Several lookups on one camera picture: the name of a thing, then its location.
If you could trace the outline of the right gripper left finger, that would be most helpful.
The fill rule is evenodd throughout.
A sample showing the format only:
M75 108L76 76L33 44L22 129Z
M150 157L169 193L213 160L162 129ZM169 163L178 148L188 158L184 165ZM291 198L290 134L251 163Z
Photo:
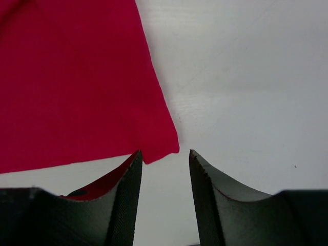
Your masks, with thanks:
M41 188L1 189L1 245L132 245L142 153L94 182L56 196Z

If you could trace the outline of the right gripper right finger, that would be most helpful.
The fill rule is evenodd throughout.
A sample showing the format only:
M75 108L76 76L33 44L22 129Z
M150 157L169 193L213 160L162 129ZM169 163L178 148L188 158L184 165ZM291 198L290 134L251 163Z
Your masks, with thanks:
M189 153L201 245L327 245L327 190L270 195Z

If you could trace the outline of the red t shirt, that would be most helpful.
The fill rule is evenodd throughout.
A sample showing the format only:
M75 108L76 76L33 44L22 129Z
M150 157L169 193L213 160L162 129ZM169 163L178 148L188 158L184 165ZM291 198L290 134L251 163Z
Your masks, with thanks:
M1 1L1 172L179 152L135 1Z

